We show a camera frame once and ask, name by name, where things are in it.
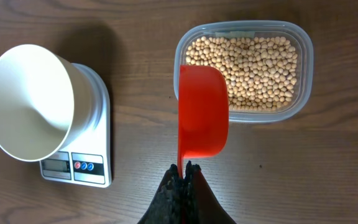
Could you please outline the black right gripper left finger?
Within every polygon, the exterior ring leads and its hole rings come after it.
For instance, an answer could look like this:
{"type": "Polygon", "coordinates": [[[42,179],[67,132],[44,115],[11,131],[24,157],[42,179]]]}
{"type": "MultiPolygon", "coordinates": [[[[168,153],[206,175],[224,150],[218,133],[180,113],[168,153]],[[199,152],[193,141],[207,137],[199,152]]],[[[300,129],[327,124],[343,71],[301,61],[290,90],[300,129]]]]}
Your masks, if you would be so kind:
{"type": "Polygon", "coordinates": [[[172,164],[165,172],[152,202],[139,223],[181,223],[181,184],[178,167],[172,164]]]}

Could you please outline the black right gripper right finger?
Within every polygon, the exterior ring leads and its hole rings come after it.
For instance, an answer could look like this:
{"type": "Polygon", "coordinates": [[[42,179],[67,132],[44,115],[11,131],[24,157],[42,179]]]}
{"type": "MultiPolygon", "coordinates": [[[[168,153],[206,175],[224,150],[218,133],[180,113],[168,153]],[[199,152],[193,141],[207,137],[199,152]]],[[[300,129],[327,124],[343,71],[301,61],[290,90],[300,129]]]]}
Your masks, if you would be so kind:
{"type": "Polygon", "coordinates": [[[198,164],[188,161],[185,174],[185,223],[236,224],[218,202],[198,164]]]}

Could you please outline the red plastic measuring scoop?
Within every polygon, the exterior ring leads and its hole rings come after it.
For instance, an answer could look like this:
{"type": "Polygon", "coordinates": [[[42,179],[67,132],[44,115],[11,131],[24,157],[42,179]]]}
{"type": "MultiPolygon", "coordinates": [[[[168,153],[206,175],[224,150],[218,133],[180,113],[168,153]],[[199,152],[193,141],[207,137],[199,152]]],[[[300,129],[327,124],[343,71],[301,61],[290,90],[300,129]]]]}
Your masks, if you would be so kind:
{"type": "Polygon", "coordinates": [[[229,127],[226,81],[209,66],[182,65],[178,84],[179,176],[183,160],[213,157],[225,147],[229,127]]]}

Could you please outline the pile of dried soybeans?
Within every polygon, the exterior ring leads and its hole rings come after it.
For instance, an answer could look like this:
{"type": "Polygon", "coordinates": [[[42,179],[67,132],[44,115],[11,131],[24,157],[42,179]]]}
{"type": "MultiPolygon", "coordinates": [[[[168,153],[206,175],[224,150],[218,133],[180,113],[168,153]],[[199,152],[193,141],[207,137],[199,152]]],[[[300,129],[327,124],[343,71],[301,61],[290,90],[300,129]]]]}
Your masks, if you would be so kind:
{"type": "Polygon", "coordinates": [[[231,111],[275,111],[294,98],[298,54],[284,36],[202,36],[187,47],[185,55],[187,65],[221,72],[231,111]]]}

